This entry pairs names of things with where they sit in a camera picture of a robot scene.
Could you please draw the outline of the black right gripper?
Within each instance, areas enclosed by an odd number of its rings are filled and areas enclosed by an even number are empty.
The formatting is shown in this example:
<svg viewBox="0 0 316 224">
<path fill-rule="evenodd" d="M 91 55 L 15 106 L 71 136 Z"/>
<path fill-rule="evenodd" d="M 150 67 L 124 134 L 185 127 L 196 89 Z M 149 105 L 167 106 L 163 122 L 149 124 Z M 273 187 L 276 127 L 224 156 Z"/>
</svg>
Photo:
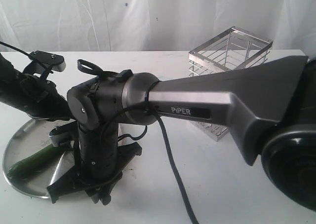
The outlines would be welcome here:
<svg viewBox="0 0 316 224">
<path fill-rule="evenodd" d="M 67 194 L 83 191 L 94 203 L 108 205 L 111 192 L 122 178 L 122 171 L 135 157 L 140 156 L 142 148 L 137 142 L 118 146 L 117 127 L 109 127 L 105 132 L 101 127 L 79 131 L 79 150 L 81 164 L 79 172 L 72 167 L 46 189 L 52 204 Z"/>
</svg>

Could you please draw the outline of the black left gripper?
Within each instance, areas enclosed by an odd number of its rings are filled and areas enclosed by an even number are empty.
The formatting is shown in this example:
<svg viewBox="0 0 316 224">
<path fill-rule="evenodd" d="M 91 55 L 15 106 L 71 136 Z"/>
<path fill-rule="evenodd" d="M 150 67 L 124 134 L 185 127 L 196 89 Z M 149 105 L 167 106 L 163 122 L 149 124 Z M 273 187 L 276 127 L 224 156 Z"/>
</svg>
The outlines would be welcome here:
<svg viewBox="0 0 316 224">
<path fill-rule="evenodd" d="M 16 108 L 35 119 L 48 121 L 69 120 L 72 114 L 66 100 L 52 82 L 35 78 L 19 81 Z"/>
</svg>

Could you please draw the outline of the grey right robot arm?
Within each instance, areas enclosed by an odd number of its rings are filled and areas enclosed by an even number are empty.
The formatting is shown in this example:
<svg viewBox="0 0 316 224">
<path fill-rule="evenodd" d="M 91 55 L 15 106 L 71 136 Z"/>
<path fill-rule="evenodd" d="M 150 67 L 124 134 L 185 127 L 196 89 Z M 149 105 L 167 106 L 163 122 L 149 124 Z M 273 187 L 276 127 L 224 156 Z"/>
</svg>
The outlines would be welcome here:
<svg viewBox="0 0 316 224">
<path fill-rule="evenodd" d="M 48 186 L 52 202 L 86 191 L 111 201 L 122 171 L 141 147 L 119 146 L 121 123 L 151 125 L 163 116 L 228 127 L 244 161 L 261 157 L 269 180 L 288 198 L 316 208 L 316 62 L 287 56 L 247 69 L 167 81 L 150 73 L 104 71 L 78 60 L 93 78 L 72 87 L 74 121 L 50 132 L 53 142 L 72 137 L 74 166 Z"/>
</svg>

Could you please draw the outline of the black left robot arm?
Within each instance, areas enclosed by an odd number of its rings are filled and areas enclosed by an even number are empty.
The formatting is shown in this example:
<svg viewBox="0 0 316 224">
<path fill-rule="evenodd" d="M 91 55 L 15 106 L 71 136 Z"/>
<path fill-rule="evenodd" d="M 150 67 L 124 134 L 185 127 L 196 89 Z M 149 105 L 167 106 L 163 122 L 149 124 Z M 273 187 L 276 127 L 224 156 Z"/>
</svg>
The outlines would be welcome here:
<svg viewBox="0 0 316 224">
<path fill-rule="evenodd" d="M 35 51 L 29 59 L 31 63 L 20 72 L 3 56 L 0 57 L 0 101 L 33 119 L 72 119 L 66 99 L 57 92 L 56 84 L 47 79 L 53 71 L 65 69 L 64 57 Z"/>
</svg>

